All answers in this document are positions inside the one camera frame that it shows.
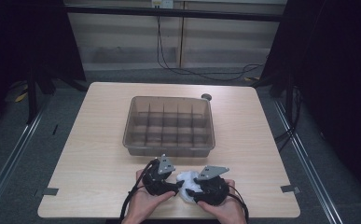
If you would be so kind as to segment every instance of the black cable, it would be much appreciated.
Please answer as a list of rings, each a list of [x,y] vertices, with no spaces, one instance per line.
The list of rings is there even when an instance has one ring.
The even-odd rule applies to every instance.
[[[241,201],[236,195],[228,194],[231,198],[234,198],[238,203],[241,205],[243,211],[244,211],[244,218],[246,219],[246,223],[249,223],[249,209],[246,206],[246,203]]]
[[[127,209],[127,205],[129,203],[129,201],[131,200],[133,194],[140,188],[144,187],[137,187],[137,185],[139,185],[140,181],[142,180],[143,176],[146,174],[146,171],[147,169],[153,165],[153,163],[157,162],[157,160],[153,160],[153,161],[150,161],[148,163],[148,165],[145,167],[145,169],[142,171],[142,173],[140,174],[139,178],[136,180],[136,183],[134,184],[133,188],[131,191],[128,192],[128,196],[127,198],[125,199],[124,201],[124,204],[122,205],[122,209],[121,209],[121,215],[119,216],[119,223],[122,222],[122,220],[124,220],[124,217],[125,217],[125,210]]]
[[[233,186],[230,186],[230,185],[229,185],[229,187],[235,190],[235,192],[239,195],[239,197],[241,198],[242,202],[244,203],[244,200],[243,200],[243,198],[242,198],[241,193],[239,193],[239,191],[238,191],[236,188],[234,188]]]
[[[283,134],[275,137],[275,142],[279,143],[280,141],[282,141],[284,139],[285,136],[287,136],[285,142],[282,144],[282,146],[279,148],[279,153],[282,152],[283,148],[285,148],[285,145],[287,145],[287,143],[290,141],[290,139],[293,137],[294,132],[296,131],[297,128],[297,124],[299,122],[299,114],[300,114],[300,109],[301,109],[301,96],[299,93],[299,89],[297,87],[296,88],[296,97],[294,99],[294,102],[297,106],[297,115],[294,121],[290,121],[292,123],[292,126]]]
[[[236,80],[240,77],[242,77],[245,73],[253,71],[257,68],[259,68],[260,66],[265,65],[264,63],[251,63],[246,65],[242,72],[227,72],[227,73],[195,73],[192,71],[189,71],[187,69],[184,68],[171,68],[165,60],[165,57],[163,55],[163,47],[162,47],[162,38],[161,38],[161,34],[160,34],[160,17],[157,17],[157,24],[158,24],[158,36],[157,36],[157,62],[160,65],[161,68],[163,69],[167,69],[170,70],[173,73],[176,73],[177,75],[181,75],[181,76],[189,76],[189,75],[195,75],[195,76],[199,76],[199,77],[204,77],[207,79],[211,79],[211,80],[215,80],[215,81],[232,81],[232,80]],[[162,57],[163,63],[164,65],[162,65],[160,63],[160,55]],[[250,68],[248,70],[245,70],[247,67],[250,66],[254,66],[253,68]],[[227,78],[227,79],[222,79],[222,78],[214,78],[214,77],[208,77],[207,75],[238,75],[236,77],[233,78]]]

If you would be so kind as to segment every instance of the human hand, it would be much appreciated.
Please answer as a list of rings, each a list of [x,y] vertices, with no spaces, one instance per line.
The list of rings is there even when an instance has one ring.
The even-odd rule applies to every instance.
[[[136,180],[139,178],[142,172],[143,170],[136,172]],[[140,181],[137,185],[139,189],[133,194],[131,198],[131,202],[128,207],[128,214],[125,216],[122,224],[141,223],[154,212],[158,205],[175,195],[174,191],[169,191],[161,194],[160,196],[154,196],[149,194],[146,188],[142,186],[143,183]]]
[[[235,181],[231,179],[225,180],[229,184],[229,193],[235,195]],[[245,224],[244,211],[234,198],[227,196],[222,204],[219,206],[211,206],[210,204],[198,201],[198,205],[206,212],[212,214],[217,218],[221,224]]]

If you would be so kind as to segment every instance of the gray carpet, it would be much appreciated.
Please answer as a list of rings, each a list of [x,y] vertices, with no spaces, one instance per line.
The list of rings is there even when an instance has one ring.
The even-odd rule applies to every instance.
[[[242,71],[242,68],[221,69],[226,72]],[[259,77],[262,67],[232,81],[209,80],[199,76],[179,76],[162,69],[133,71],[95,71],[88,72],[88,83],[93,81],[145,82],[145,83],[181,83],[205,85],[248,86],[250,81],[244,77]],[[193,69],[194,72],[210,72],[217,69]],[[214,78],[233,78],[237,75],[214,75]],[[36,189],[47,186],[58,161],[67,136],[76,119],[76,114],[85,96],[85,92],[75,91],[60,81],[58,90],[51,97],[48,109],[24,152],[19,165],[10,178],[0,199],[0,223],[104,223],[99,219],[43,219],[37,215],[41,199],[34,197]],[[258,88],[258,96],[264,108],[272,134],[277,136],[285,131],[276,111],[274,100],[269,96],[269,88]],[[7,106],[0,120],[0,166],[5,162],[8,152],[14,147],[21,135],[22,120],[27,119],[27,108]],[[361,223],[361,186],[340,163],[329,144],[321,137],[306,106],[301,109],[297,132],[310,158],[320,175],[327,191],[340,211],[343,223]],[[250,223],[329,223],[326,214],[313,191],[299,157],[291,144],[287,144],[281,153],[285,169],[292,185],[301,189],[297,200],[301,215],[287,218],[252,218]],[[146,223],[167,223],[166,220],[148,220]],[[217,223],[215,220],[171,220],[172,223]]]

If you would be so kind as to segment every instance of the translucent brown container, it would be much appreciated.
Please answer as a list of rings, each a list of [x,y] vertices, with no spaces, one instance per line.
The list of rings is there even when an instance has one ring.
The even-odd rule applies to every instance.
[[[207,157],[215,147],[210,102],[135,96],[122,143],[133,156]]]

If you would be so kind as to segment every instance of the container divider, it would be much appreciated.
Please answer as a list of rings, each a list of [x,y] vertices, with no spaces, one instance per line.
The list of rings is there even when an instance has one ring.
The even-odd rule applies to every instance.
[[[147,145],[148,127],[150,126],[150,107],[151,107],[151,104],[148,104],[147,123],[146,123],[146,136],[145,136],[145,146]]]
[[[194,105],[191,105],[191,138],[192,138],[192,146],[195,147],[195,139],[194,139]]]
[[[179,104],[176,111],[176,144],[179,147]]]
[[[160,128],[160,146],[163,143],[163,127],[165,127],[165,104],[162,105],[162,127]]]

